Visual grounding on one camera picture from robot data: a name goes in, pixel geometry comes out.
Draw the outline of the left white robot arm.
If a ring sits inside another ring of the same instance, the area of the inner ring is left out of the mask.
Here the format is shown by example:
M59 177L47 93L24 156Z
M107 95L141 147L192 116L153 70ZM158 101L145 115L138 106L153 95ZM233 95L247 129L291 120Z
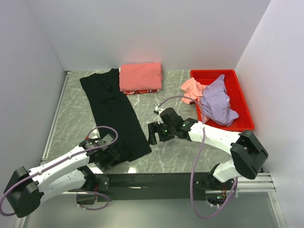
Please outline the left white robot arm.
M120 158L116 145L115 141L87 138L48 163L29 170L16 169L0 199L7 200L13 212L2 210L1 215L26 217L42 202L69 190L97 195L102 184L88 165L94 163L102 171L110 168Z

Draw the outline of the red plastic bin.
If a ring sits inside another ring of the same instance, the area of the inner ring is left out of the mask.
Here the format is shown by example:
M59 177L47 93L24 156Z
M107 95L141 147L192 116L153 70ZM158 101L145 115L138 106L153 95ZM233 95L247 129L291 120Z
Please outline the red plastic bin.
M232 125L229 127L219 125L211 119L207 121L207 125L234 132L254 130L254 122L238 81L237 74L233 69L200 69L190 71L190 77L205 86L213 83L213 81L215 81L220 75L225 76L224 83L227 95L230 97L230 107L239 114L239 118L234 120Z

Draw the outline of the aluminium frame rail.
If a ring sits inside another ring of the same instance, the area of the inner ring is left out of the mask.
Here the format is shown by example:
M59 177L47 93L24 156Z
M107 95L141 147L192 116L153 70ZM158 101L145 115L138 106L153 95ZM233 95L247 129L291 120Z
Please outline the aluminium frame rail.
M74 191L77 189L88 191L87 188L89 188L91 185L92 184L89 184L89 186L86 187L84 180L80 180L80 178L76 177L74 174L67 174L64 177L59 178L58 180L47 185L44 189L42 189L42 187L39 187L39 190L44 193L45 198L51 198L61 193ZM274 191L275 187L270 174L260 173L254 180L249 180L245 177L239 177L238 179L235 179L232 188L226 191L231 191L232 189L236 189L237 191L242 192L268 192Z

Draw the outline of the crumpled salmon t shirt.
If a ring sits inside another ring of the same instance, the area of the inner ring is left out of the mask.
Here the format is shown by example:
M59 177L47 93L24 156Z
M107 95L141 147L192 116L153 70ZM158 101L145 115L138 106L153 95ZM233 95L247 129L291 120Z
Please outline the crumpled salmon t shirt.
M203 92L206 89L206 87L207 87L206 85L201 84L200 82L196 81L194 78L187 80L181 86L181 90L184 92L184 97L181 99L182 102L186 104L193 103L192 100L186 98L186 97L190 97L193 100L198 101L201 107L203 107L202 105Z

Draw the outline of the folded pink t shirt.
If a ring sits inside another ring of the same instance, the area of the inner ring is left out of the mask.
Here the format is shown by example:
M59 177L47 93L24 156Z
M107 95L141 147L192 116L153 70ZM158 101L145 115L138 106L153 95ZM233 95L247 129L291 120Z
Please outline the folded pink t shirt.
M119 70L121 92L162 89L162 64L124 64Z

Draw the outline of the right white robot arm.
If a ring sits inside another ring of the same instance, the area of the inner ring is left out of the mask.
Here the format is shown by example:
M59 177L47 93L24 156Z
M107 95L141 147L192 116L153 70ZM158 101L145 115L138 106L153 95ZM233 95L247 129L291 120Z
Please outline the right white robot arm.
M202 186L207 190L219 190L236 177L255 179L268 158L265 148L249 130L231 132L208 126L195 119L177 118L148 124L148 133L150 145L178 137L190 142L205 143L229 154L231 160L215 165L202 181Z

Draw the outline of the black t shirt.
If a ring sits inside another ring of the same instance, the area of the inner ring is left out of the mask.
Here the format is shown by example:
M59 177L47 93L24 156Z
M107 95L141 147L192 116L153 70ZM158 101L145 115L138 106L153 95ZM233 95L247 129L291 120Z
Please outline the black t shirt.
M129 99L120 92L118 69L83 77L80 83L96 126L109 126L118 132L115 146L120 159L113 165L131 162L152 152Z

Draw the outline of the crumpled lavender t shirt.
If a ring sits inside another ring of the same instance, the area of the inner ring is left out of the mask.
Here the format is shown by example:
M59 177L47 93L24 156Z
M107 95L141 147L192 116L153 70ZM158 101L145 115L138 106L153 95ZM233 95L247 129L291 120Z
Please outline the crumpled lavender t shirt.
M225 75L221 74L210 85L203 90L203 97L200 99L204 116L222 126L231 126L239 114L231 109L230 97L227 95L225 86Z

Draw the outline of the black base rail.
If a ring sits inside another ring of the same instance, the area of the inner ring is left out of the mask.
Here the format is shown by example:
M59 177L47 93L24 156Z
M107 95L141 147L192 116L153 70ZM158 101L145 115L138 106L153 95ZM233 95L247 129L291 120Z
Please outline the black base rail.
M207 172L196 172L193 199L206 200L207 191L230 190L234 180L224 183ZM111 200L167 200L190 198L190 173L98 174L88 191L97 191Z

